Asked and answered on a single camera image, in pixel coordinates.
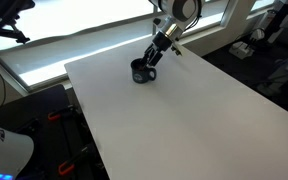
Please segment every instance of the white wall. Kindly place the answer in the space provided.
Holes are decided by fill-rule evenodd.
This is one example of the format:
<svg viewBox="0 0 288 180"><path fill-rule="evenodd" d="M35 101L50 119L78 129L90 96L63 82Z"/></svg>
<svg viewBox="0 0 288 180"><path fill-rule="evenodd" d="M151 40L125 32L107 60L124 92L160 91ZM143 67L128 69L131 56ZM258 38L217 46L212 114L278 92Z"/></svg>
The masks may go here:
<svg viewBox="0 0 288 180"><path fill-rule="evenodd" d="M249 12L256 0L230 0L230 4L225 14L221 27L215 27L181 40L186 48L194 53L203 56L218 48L231 43L235 38L247 30L251 30L262 17L262 13L253 15L248 18ZM26 95L27 93L19 87L15 81L9 76L8 80L8 98L7 101L12 101ZM2 100L2 83L0 80L0 102Z"/></svg>

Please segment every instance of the window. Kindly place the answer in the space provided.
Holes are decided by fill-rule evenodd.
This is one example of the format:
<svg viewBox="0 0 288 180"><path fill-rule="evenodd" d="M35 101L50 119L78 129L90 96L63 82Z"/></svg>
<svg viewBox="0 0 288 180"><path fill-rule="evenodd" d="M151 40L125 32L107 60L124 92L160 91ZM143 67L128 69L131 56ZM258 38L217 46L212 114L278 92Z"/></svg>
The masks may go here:
<svg viewBox="0 0 288 180"><path fill-rule="evenodd" d="M163 14L147 0L35 2L17 23L31 41L20 45L0 37L0 61L29 91L66 78L65 63L151 36L153 18ZM189 32L220 24L228 2L207 0Z"/></svg>
<svg viewBox="0 0 288 180"><path fill-rule="evenodd" d="M266 8L271 6L275 0L257 0L251 10L251 12L255 12L256 10L260 10L262 8Z"/></svg>

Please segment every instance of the white tabletop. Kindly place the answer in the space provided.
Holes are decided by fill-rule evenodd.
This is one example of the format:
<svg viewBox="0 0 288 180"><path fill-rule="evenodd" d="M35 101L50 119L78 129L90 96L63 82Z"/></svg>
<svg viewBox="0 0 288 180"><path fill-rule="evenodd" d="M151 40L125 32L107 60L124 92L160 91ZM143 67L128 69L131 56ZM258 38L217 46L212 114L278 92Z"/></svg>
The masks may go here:
<svg viewBox="0 0 288 180"><path fill-rule="evenodd" d="M288 112L183 47L136 84L150 43L66 65L111 180L288 180Z"/></svg>

